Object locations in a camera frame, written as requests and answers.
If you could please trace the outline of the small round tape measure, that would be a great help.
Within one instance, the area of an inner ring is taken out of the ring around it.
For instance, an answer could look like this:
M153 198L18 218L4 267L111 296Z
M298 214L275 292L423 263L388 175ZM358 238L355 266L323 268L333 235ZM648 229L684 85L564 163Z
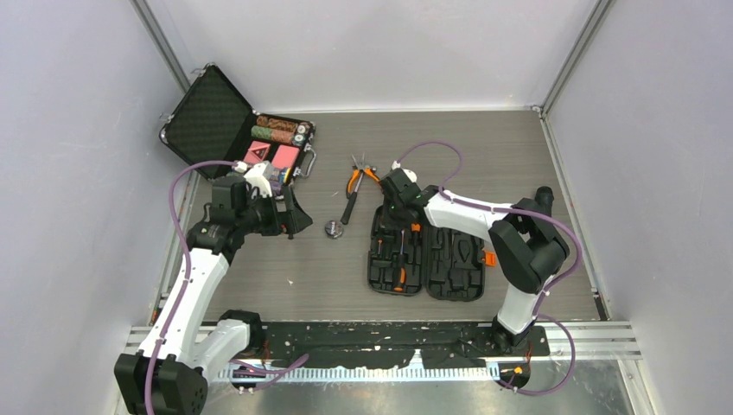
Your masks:
M343 235L343 227L338 220L329 220L324 226L324 231L330 239L338 239Z

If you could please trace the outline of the black plastic tool case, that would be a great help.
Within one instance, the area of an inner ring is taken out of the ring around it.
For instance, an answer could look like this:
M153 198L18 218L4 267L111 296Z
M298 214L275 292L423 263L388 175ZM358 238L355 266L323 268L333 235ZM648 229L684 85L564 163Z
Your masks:
M406 285L392 289L400 249L400 230L382 224L382 207L375 210L367 257L368 286L376 292L410 297L426 291L437 300L472 302L485 289L487 268L498 265L484 240L448 228L422 225L420 232L405 228ZM374 266L378 239L383 239L381 266Z

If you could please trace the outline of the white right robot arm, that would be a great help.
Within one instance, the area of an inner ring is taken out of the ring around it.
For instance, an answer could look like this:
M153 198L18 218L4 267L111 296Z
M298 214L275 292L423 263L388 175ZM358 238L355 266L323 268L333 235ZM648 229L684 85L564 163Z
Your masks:
M570 248L551 216L554 194L541 186L514 204L463 199L444 188L420 188L396 168L379 181L383 204L373 221L367 276L377 291L413 295L435 286L440 297L467 301L482 293L481 260L497 261L508 287L492 321L491 342L517 354L528 342L539 303Z

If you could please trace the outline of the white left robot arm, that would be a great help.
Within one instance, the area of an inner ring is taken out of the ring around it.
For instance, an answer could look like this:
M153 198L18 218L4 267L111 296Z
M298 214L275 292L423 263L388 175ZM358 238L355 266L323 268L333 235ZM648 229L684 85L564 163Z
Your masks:
M216 288L246 235L283 231L271 183L230 174L214 181L205 216L185 235L180 276L170 299L133 354L114 366L130 414L199 414L211 383L237 353L258 356L265 335L246 312L219 321L205 340L196 340Z

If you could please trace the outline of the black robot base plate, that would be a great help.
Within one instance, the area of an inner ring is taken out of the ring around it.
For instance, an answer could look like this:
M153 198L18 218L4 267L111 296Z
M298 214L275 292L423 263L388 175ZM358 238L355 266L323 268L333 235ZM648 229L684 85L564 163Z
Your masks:
M483 322L266 322L239 359L285 368L307 355L306 368L390 369L414 357L428 369L480 367L487 358L546 357L545 330L531 328L517 346L500 345Z

